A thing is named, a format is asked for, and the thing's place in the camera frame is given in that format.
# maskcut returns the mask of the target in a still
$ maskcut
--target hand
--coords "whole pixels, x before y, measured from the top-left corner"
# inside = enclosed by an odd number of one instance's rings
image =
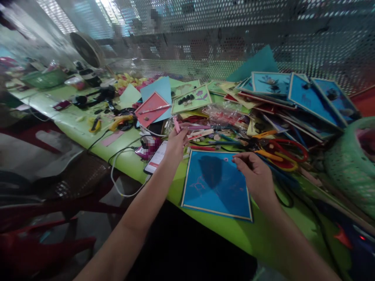
[[[164,159],[168,161],[176,161],[180,163],[184,156],[184,147],[189,143],[186,134],[188,133],[187,128],[181,128],[179,133],[176,132],[176,129],[173,128],[171,133],[168,136],[167,149],[165,151]]]
[[[232,162],[245,176],[247,188],[260,209],[278,206],[271,170],[262,159],[254,152],[242,152],[234,155]]]

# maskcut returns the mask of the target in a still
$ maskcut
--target person's left hand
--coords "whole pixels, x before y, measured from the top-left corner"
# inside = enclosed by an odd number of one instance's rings
[[[165,151],[164,158],[169,161],[178,161],[181,162],[184,156],[184,147],[189,143],[186,134],[188,133],[187,127],[181,126],[181,131],[176,132],[176,129],[173,128],[171,133],[168,136],[167,149]]]

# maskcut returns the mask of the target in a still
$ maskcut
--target green basket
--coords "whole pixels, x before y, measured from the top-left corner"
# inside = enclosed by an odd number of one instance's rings
[[[61,69],[55,69],[50,72],[41,73],[35,71],[20,78],[20,80],[27,86],[48,89],[64,83],[68,76]]]
[[[363,153],[357,129],[375,128],[375,117],[350,124],[345,134],[324,154],[327,174],[350,200],[375,217],[375,165]]]

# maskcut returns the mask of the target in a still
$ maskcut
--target person's right hand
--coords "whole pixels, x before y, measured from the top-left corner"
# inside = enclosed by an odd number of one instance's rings
[[[232,162],[245,176],[247,188],[260,209],[279,204],[271,170],[262,159],[254,152],[242,152],[234,155]]]

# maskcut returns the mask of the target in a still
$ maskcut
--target floor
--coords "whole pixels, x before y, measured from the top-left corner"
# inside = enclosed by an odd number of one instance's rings
[[[0,134],[0,166],[2,170],[16,172],[30,181],[38,178],[59,174],[72,158],[82,148],[58,133],[39,132],[37,137],[44,142],[62,151],[60,155],[50,153],[31,144]],[[128,176],[123,176],[117,182],[122,186],[123,192],[132,194],[141,184]],[[124,199],[118,195],[115,188],[102,199],[102,202],[127,207],[131,199]],[[96,237],[94,253],[97,252],[106,241],[111,231],[118,223],[120,216],[102,213],[80,212],[77,224],[63,225],[54,228],[47,233],[43,243],[56,243],[64,239]],[[61,213],[53,213],[47,216],[35,218],[33,224],[62,219]],[[89,251],[75,256],[75,259],[66,266],[59,275],[49,280],[72,280],[88,261]],[[264,273],[257,280],[284,280],[283,277],[264,266],[259,267]]]

